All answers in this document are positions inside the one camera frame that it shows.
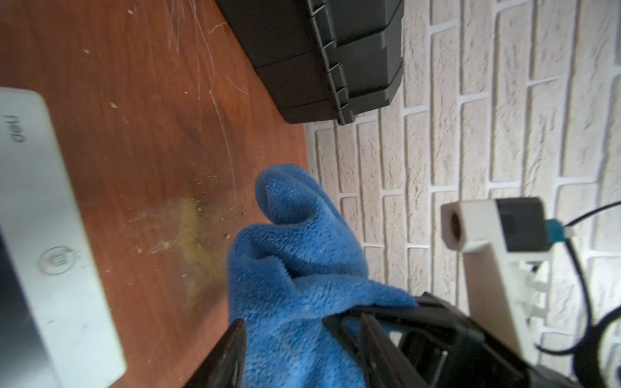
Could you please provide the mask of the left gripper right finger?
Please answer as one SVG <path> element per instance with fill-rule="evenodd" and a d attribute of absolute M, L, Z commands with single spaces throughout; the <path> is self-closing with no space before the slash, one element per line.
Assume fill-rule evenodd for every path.
<path fill-rule="evenodd" d="M 428 387 L 372 315 L 361 315 L 358 342 L 367 387 Z"/>

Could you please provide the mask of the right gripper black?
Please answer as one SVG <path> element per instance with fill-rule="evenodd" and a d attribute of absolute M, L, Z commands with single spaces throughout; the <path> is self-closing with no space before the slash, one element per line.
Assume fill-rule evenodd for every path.
<path fill-rule="evenodd" d="M 553 370 L 527 364 L 448 302 L 429 293 L 417 302 L 415 307 L 354 307 L 324 318 L 323 325 L 362 370 L 361 315 L 372 315 L 428 387 L 577 386 Z"/>

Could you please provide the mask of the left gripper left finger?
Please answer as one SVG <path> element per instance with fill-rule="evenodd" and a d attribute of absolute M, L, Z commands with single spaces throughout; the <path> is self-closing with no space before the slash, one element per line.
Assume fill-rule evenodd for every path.
<path fill-rule="evenodd" d="M 185 383 L 184 388 L 242 387 L 247 342 L 247 325 L 243 319 L 238 318 Z"/>

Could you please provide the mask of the blue microfiber cleaning mitt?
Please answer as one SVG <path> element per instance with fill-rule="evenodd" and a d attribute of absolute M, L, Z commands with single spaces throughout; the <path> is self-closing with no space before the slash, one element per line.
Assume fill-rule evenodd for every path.
<path fill-rule="evenodd" d="M 364 386 L 324 318 L 356 306 L 410 307 L 415 298 L 370 279 L 356 236 L 304 169 L 268 167 L 255 193 L 267 222 L 241 230 L 227 259 L 229 318 L 248 332 L 244 386 Z"/>

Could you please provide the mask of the white drawing tablet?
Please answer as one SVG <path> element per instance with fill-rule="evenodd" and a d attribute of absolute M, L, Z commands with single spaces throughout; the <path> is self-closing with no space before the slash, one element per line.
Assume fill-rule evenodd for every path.
<path fill-rule="evenodd" d="M 126 371 L 48 107 L 1 90 L 1 384 L 109 387 Z"/>

